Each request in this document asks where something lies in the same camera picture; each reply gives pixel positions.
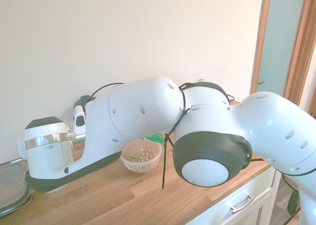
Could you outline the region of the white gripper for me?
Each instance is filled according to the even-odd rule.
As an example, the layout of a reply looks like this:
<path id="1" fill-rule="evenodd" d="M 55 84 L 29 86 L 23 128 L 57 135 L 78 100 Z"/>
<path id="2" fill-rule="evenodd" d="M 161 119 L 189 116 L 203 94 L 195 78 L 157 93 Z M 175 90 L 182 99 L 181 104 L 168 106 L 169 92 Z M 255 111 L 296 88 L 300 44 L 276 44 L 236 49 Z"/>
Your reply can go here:
<path id="1" fill-rule="evenodd" d="M 83 107 L 80 105 L 74 108 L 74 132 L 75 134 L 85 134 L 85 115 Z"/>

